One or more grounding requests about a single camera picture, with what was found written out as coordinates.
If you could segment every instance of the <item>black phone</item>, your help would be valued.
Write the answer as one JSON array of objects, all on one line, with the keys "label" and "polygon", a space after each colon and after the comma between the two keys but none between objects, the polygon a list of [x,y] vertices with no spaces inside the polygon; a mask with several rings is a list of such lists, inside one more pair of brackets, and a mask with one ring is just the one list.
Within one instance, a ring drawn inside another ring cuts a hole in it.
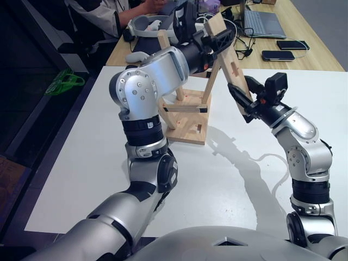
[{"label": "black phone", "polygon": [[277,45],[280,50],[306,50],[305,46],[307,47],[307,50],[309,50],[309,46],[305,41],[300,41],[301,43],[297,41],[277,41]]},{"label": "black phone", "polygon": [[295,57],[291,51],[262,51],[265,61],[293,61]]}]

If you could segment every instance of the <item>white tabletop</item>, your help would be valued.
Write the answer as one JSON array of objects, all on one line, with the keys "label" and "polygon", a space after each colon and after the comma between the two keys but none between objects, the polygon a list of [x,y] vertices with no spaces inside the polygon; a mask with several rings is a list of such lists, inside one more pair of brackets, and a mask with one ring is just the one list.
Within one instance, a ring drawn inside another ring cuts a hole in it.
[{"label": "white tabletop", "polygon": [[[109,81],[124,67],[104,67],[60,151],[26,226],[27,231],[66,233],[109,195],[125,190],[126,138]],[[243,70],[264,83],[279,70]],[[338,232],[348,237],[348,107],[346,72],[288,74],[283,101],[316,124],[333,148],[330,196]],[[185,89],[203,90],[190,77]],[[285,154],[261,121],[246,124],[219,72],[212,94],[205,146],[170,143],[179,165],[178,184],[144,236],[159,237],[191,226],[238,226],[288,238],[291,178]]]}]

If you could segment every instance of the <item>person's arm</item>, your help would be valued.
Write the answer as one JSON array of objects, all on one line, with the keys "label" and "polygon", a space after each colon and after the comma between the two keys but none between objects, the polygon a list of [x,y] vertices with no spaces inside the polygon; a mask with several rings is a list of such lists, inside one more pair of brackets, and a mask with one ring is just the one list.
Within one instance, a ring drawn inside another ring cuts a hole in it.
[{"label": "person's arm", "polygon": [[150,13],[149,5],[145,3],[142,3],[138,5],[137,7],[131,8],[129,10],[123,11],[121,13],[118,13],[119,21],[120,21],[120,27],[123,29],[127,26],[128,22],[139,15],[146,15]]},{"label": "person's arm", "polygon": [[129,20],[135,18],[138,15],[157,13],[166,3],[167,0],[145,0],[137,7],[119,13],[121,28],[126,27]]}]

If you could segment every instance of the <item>white cable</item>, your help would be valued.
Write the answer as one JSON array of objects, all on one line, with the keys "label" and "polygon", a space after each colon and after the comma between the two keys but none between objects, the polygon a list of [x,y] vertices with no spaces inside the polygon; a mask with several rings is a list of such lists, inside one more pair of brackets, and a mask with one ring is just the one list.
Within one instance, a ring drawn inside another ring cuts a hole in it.
[{"label": "white cable", "polygon": [[208,22],[208,19],[206,17],[204,17],[204,16],[197,17],[196,21],[198,21],[199,19],[203,19],[204,20],[203,23]]},{"label": "white cable", "polygon": [[234,43],[234,41],[236,40],[236,38],[237,38],[237,26],[235,25],[235,23],[234,22],[232,22],[232,21],[230,21],[230,20],[228,20],[228,19],[223,19],[224,21],[226,21],[226,22],[229,22],[229,23],[231,23],[233,26],[234,26],[234,29],[235,29],[235,34],[234,34],[234,39],[233,39],[233,42],[232,43]]},{"label": "white cable", "polygon": [[295,58],[302,58],[302,57],[305,57],[306,54],[307,54],[307,52],[308,52],[308,48],[307,48],[307,46],[306,46],[303,42],[301,42],[300,40],[296,40],[296,39],[294,39],[294,38],[288,37],[288,36],[286,36],[286,35],[281,35],[281,34],[266,34],[266,35],[261,35],[260,37],[254,35],[253,38],[262,38],[262,37],[265,37],[265,36],[277,36],[277,37],[282,37],[282,38],[284,38],[284,39],[291,39],[291,40],[293,40],[293,41],[296,41],[296,42],[299,42],[300,44],[302,44],[302,45],[305,47],[306,52],[305,52],[304,55],[295,56]]}]

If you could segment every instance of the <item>wooden frame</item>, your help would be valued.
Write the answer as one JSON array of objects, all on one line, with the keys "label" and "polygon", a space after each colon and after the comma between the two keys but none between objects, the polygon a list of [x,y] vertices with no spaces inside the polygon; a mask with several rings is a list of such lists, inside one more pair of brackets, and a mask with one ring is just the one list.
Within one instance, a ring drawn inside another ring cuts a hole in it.
[{"label": "wooden frame", "polygon": [[[170,46],[165,30],[158,32],[158,41],[162,49]],[[175,104],[166,104],[159,99],[158,109],[162,119],[167,123],[166,136],[169,140],[204,145],[206,143],[211,91],[219,71],[215,61],[205,91],[176,90]]]}]

